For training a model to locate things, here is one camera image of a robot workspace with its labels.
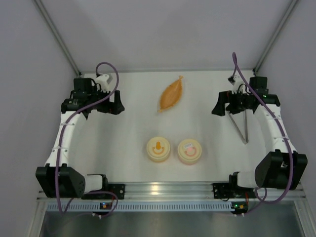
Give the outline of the cream lid orange smiley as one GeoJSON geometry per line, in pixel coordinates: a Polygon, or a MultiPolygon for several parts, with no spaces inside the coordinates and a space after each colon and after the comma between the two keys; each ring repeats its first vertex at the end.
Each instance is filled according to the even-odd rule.
{"type": "Polygon", "coordinates": [[[147,154],[153,156],[163,156],[170,154],[171,146],[167,139],[163,137],[154,137],[150,139],[146,145],[147,154]]]}

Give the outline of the cream lid pink smiley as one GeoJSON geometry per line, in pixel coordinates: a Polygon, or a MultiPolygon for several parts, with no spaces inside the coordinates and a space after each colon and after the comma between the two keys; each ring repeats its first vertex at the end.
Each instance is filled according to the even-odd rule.
{"type": "Polygon", "coordinates": [[[202,154],[202,147],[197,140],[185,139],[179,143],[177,152],[183,156],[196,157],[202,154]]]}

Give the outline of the cream bowl orange base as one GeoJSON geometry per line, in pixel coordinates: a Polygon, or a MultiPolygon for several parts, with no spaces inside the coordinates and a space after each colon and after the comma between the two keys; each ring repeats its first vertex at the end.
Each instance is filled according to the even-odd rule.
{"type": "Polygon", "coordinates": [[[153,156],[152,154],[148,154],[149,160],[156,162],[156,163],[160,163],[160,162],[164,162],[169,158],[170,154],[165,154],[163,156],[153,156]]]}

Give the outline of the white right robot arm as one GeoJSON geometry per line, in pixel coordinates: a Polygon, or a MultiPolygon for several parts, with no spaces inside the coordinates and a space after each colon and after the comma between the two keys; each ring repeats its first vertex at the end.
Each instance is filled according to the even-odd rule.
{"type": "Polygon", "coordinates": [[[218,94],[212,110],[217,116],[235,115],[251,110],[256,117],[264,138],[266,155],[252,171],[234,172],[237,186],[241,188],[297,188],[308,164],[305,154],[292,145],[281,118],[278,96],[270,94],[266,77],[251,77],[251,90],[244,92],[242,81],[229,77],[233,89],[218,94]]]}

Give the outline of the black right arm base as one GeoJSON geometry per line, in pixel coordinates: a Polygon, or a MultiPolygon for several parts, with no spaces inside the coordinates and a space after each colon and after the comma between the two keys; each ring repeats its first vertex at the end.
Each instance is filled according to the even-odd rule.
{"type": "Polygon", "coordinates": [[[213,183],[212,188],[215,199],[256,198],[251,188],[242,188],[231,183],[213,183]]]}

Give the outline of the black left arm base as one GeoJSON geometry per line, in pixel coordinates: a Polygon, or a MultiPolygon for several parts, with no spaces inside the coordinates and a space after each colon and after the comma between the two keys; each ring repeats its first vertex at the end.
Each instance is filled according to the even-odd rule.
{"type": "Polygon", "coordinates": [[[125,184],[108,183],[100,190],[95,190],[87,194],[84,194],[81,197],[81,199],[87,199],[87,200],[116,199],[111,193],[115,194],[119,200],[124,199],[125,184]]]}

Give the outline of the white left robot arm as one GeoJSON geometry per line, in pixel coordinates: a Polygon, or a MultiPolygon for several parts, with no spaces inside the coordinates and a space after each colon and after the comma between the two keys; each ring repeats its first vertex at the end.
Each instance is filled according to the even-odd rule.
{"type": "Polygon", "coordinates": [[[120,91],[103,91],[92,78],[75,78],[70,97],[61,104],[59,131],[49,158],[36,169],[48,198],[102,199],[110,190],[105,174],[84,174],[74,167],[75,146],[89,114],[118,115],[125,110],[120,91]]]}

